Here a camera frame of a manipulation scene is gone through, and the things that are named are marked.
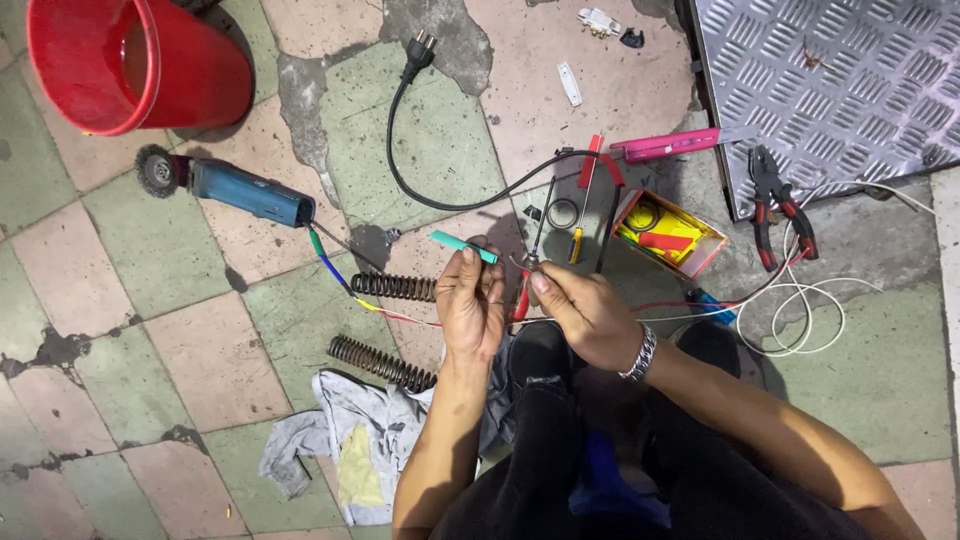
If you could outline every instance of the silver bracelet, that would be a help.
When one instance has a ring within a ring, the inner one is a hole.
[[[657,349],[657,335],[647,325],[643,323],[640,325],[643,327],[643,344],[636,353],[634,367],[630,368],[630,371],[618,372],[624,379],[643,380],[643,376],[650,369],[650,360],[654,358],[654,351]]]

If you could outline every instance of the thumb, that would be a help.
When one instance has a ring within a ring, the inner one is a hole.
[[[570,303],[564,290],[541,272],[530,275],[530,286],[543,308],[549,311],[565,330],[569,325],[579,324],[583,320],[584,316]]]
[[[457,279],[457,294],[468,294],[472,298],[483,274],[483,260],[480,259],[480,254],[470,247],[464,248],[462,257],[464,263],[460,266],[460,277]]]

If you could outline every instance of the red bucket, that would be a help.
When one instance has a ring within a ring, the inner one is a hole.
[[[223,128],[252,102],[240,48],[170,0],[31,0],[27,42],[50,101],[94,135]]]

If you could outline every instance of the black power cord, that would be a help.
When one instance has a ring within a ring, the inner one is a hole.
[[[493,195],[490,199],[487,199],[486,201],[480,201],[479,203],[470,203],[468,205],[450,205],[447,203],[441,203],[440,201],[434,201],[433,199],[424,197],[423,195],[420,195],[414,191],[414,189],[403,180],[403,177],[400,176],[400,171],[396,170],[396,163],[394,162],[394,118],[396,117],[396,108],[399,107],[400,99],[403,97],[403,92],[406,91],[407,86],[411,85],[414,82],[414,79],[417,78],[417,74],[420,73],[424,67],[430,65],[430,62],[433,61],[433,47],[436,44],[437,40],[433,36],[425,34],[423,30],[420,31],[417,37],[410,38],[410,41],[407,43],[407,64],[403,67],[403,75],[400,76],[400,86],[396,88],[394,101],[390,104],[390,112],[387,114],[387,165],[390,167],[390,173],[394,175],[394,180],[396,180],[397,187],[399,187],[400,191],[403,191],[408,197],[433,209],[445,211],[467,211],[479,209],[489,205],[490,203],[495,203],[500,199],[510,196],[511,191],[517,189],[521,184],[530,180],[536,176],[537,173],[554,163],[573,158],[574,156],[592,156],[594,158],[600,158],[599,152],[592,152],[590,150],[571,150],[568,152],[561,152],[553,158],[544,161],[540,165],[537,165],[532,171],[523,175],[523,178],[517,180],[511,185],[508,185],[506,189],[500,191],[496,195]],[[607,227],[604,229],[603,241],[600,245],[600,256],[597,259],[596,265],[596,273],[598,274],[603,269],[603,259],[607,252],[607,243],[610,240],[613,221],[616,219],[616,208],[619,202],[620,186],[618,185],[614,191],[610,216],[607,220]]]

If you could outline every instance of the diamond plate metal sheet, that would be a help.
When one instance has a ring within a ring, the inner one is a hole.
[[[960,2],[692,1],[718,125],[759,125],[720,149],[736,221],[754,214],[747,151],[759,143],[798,200],[960,156]],[[804,40],[823,63],[808,64]]]

